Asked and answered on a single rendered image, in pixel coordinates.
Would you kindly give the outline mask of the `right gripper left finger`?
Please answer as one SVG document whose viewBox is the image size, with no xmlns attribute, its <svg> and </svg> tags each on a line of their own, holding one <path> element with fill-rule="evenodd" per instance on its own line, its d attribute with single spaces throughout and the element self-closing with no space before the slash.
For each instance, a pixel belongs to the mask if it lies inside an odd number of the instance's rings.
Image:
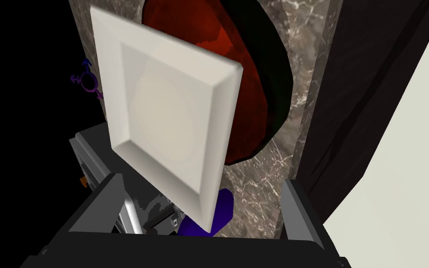
<svg viewBox="0 0 429 268">
<path fill-rule="evenodd" d="M 122 174 L 109 174 L 70 219 L 68 232 L 111 233 L 125 198 Z"/>
</svg>

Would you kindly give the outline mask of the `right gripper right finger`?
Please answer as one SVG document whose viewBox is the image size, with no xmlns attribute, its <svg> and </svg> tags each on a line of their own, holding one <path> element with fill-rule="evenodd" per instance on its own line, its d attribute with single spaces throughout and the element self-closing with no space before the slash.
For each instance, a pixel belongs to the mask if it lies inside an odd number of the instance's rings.
<svg viewBox="0 0 429 268">
<path fill-rule="evenodd" d="M 287 179 L 282 185 L 280 206 L 289 240 L 312 241 L 325 249 L 322 224 L 303 189 L 295 180 Z"/>
</svg>

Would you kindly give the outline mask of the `grey and black appliance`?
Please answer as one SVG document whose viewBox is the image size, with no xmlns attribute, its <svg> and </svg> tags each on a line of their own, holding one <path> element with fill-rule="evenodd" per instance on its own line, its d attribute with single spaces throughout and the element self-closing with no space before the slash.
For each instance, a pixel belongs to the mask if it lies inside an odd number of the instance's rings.
<svg viewBox="0 0 429 268">
<path fill-rule="evenodd" d="M 115 221 L 120 233 L 175 234 L 181 211 L 112 150 L 106 122 L 76 133 L 70 143 L 92 190 L 110 173 L 122 174 L 127 196 Z"/>
</svg>

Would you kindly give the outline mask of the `blue mug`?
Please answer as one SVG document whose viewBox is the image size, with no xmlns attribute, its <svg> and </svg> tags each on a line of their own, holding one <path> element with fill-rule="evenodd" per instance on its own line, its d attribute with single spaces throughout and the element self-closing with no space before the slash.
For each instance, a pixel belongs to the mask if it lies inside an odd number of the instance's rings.
<svg viewBox="0 0 429 268">
<path fill-rule="evenodd" d="M 206 232 L 188 215 L 184 216 L 179 225 L 177 234 L 181 236 L 213 237 L 233 218 L 234 197 L 231 191 L 223 188 L 218 193 L 211 232 Z"/>
</svg>

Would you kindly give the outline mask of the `white square plate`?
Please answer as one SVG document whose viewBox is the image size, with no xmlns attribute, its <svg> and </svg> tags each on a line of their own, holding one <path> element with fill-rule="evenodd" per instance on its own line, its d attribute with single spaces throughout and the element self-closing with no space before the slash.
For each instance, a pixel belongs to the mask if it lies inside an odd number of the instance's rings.
<svg viewBox="0 0 429 268">
<path fill-rule="evenodd" d="M 92 6 L 112 149 L 211 231 L 243 68 Z"/>
</svg>

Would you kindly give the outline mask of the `red round bowl dark rim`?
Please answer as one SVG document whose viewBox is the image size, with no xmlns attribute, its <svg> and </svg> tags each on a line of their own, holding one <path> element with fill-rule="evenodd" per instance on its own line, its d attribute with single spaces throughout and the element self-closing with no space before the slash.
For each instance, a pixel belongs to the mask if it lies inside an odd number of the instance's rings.
<svg viewBox="0 0 429 268">
<path fill-rule="evenodd" d="M 225 164 L 260 152 L 288 116 L 293 76 L 281 38 L 258 0 L 145 0 L 141 22 L 241 63 Z"/>
</svg>

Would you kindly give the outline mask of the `dark brown cabinet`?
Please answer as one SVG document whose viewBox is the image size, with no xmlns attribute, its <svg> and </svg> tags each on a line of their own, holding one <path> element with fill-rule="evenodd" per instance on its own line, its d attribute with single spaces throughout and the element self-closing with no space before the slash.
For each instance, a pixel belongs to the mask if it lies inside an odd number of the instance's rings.
<svg viewBox="0 0 429 268">
<path fill-rule="evenodd" d="M 343 0 L 296 178 L 320 222 L 364 175 L 429 42 L 429 0 Z"/>
</svg>

